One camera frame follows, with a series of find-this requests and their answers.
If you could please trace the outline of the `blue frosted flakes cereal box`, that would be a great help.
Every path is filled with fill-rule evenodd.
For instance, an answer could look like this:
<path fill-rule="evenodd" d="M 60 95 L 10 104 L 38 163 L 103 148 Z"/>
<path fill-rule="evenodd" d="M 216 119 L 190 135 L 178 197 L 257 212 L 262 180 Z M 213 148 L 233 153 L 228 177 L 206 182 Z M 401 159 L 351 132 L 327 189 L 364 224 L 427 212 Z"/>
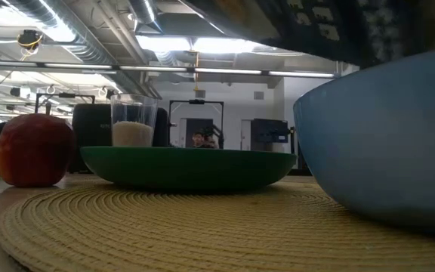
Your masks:
<path fill-rule="evenodd" d="M 360 67 L 435 50 L 435 0 L 180 0 L 227 36 Z"/>

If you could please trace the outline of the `red apple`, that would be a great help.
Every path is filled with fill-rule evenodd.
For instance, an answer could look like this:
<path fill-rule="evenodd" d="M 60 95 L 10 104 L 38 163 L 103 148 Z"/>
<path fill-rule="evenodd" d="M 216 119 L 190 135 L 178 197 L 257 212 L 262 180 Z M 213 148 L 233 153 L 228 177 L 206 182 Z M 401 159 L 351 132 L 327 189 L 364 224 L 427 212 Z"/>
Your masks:
<path fill-rule="evenodd" d="M 66 174 L 75 150 L 66 120 L 42 113 L 14 117 L 0 134 L 0 176 L 14 187 L 51 187 Z"/>

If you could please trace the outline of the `person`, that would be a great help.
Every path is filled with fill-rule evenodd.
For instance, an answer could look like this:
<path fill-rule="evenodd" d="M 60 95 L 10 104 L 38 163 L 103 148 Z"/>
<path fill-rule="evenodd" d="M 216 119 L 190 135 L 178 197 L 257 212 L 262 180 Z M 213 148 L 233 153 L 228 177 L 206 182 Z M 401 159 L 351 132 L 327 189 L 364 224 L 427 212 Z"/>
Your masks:
<path fill-rule="evenodd" d="M 199 130 L 192 136 L 194 148 L 218 149 L 219 145 L 210 130 Z"/>

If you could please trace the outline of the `black gantry stand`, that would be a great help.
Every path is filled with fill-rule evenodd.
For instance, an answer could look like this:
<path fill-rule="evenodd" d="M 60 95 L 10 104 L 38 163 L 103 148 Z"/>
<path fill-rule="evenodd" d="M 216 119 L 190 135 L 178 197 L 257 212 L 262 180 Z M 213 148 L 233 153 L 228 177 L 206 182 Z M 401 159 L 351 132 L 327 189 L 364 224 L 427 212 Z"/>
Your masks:
<path fill-rule="evenodd" d="M 213 135 L 217 137 L 217 146 L 219 149 L 224 148 L 224 102 L 223 101 L 210 101 L 203 99 L 191 99 L 191 100 L 170 100 L 168 103 L 168 121 L 171 121 L 171 110 L 172 104 L 174 103 L 185 103 L 192 105 L 204 105 L 204 104 L 219 104 L 221 106 L 221 110 L 219 113 L 221 114 L 221 126 L 217 127 L 216 125 L 212 125 L 209 128 L 205 129 L 205 135 Z"/>

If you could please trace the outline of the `green plate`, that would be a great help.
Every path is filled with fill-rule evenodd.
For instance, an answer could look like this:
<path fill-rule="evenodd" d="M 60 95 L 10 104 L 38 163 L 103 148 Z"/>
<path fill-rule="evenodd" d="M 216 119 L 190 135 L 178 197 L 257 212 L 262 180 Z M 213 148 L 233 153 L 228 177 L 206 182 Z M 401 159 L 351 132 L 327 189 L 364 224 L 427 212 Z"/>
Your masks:
<path fill-rule="evenodd" d="M 145 190 L 226 192 L 266 187 L 284 178 L 296 156 L 249 150 L 176 147 L 83 147 L 98 177 Z"/>

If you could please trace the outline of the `black boxy machine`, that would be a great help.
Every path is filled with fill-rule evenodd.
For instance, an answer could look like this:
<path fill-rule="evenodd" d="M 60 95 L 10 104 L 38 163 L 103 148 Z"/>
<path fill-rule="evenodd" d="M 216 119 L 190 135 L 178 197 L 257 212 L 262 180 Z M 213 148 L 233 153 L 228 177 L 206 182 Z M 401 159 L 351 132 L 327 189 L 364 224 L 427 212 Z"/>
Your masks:
<path fill-rule="evenodd" d="M 252 143 L 288 143 L 288 123 L 284 120 L 253 119 L 251 121 Z"/>

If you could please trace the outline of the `clear glass of milk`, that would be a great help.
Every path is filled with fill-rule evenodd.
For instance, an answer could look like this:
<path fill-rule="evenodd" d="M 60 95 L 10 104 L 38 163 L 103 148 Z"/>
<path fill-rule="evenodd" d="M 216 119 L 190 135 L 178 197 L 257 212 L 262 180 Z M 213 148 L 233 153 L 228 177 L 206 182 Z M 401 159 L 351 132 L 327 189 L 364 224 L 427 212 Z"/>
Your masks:
<path fill-rule="evenodd" d="M 157 99 L 138 94 L 110 98 L 112 144 L 115 147 L 151 147 Z"/>

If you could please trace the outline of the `long ceiling light strip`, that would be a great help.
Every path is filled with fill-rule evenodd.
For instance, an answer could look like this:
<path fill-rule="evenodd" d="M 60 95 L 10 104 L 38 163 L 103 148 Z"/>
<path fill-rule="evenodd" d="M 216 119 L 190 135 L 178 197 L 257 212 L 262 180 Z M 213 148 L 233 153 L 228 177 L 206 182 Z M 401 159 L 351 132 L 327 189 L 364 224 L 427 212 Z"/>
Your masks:
<path fill-rule="evenodd" d="M 1 70 L 76 70 L 83 73 L 106 73 L 113 74 L 124 71 L 158 72 L 158 73 L 208 73 L 208 74 L 229 74 L 243 76 L 272 76 L 291 78 L 317 78 L 336 79 L 337 73 L 318 73 L 301 71 L 276 71 L 276 70 L 241 70 L 236 68 L 208 68 L 193 66 L 126 66 L 116 64 L 79 64 L 79 63 L 45 63 L 0 60 Z"/>

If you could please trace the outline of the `yellow round woven placemat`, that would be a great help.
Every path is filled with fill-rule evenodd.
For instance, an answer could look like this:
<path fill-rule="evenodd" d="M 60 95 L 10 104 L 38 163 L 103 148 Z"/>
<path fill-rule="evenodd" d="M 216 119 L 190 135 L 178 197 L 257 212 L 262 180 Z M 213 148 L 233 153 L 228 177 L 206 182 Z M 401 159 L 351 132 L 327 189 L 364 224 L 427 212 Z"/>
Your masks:
<path fill-rule="evenodd" d="M 292 182 L 229 194 L 49 190 L 1 213 L 0 245 L 38 272 L 435 271 L 435 237 L 367 221 Z"/>

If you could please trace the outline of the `blue bowl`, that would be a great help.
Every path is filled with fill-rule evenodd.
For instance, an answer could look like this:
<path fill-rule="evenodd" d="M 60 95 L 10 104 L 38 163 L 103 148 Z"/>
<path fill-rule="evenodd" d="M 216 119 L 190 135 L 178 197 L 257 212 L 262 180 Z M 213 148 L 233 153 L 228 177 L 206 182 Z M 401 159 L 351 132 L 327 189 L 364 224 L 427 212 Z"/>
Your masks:
<path fill-rule="evenodd" d="M 435 235 L 435 51 L 327 82 L 293 111 L 305 161 L 332 199 Z"/>

